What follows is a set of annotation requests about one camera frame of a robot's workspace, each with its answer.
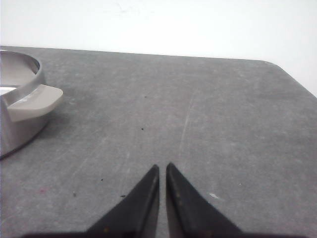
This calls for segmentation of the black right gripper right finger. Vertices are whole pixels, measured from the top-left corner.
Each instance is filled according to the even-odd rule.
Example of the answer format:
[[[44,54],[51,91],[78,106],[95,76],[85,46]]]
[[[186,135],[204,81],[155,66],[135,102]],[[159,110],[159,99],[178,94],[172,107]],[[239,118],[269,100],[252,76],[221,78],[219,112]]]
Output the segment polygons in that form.
[[[166,211],[171,238],[230,238],[243,234],[198,193],[173,163],[166,167]]]

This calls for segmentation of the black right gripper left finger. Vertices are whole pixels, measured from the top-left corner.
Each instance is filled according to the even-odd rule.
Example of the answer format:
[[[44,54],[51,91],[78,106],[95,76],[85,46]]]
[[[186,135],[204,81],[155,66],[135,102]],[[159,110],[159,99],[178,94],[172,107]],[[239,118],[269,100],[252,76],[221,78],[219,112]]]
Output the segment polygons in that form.
[[[133,189],[87,230],[90,238],[154,238],[159,213],[159,167],[153,165]]]

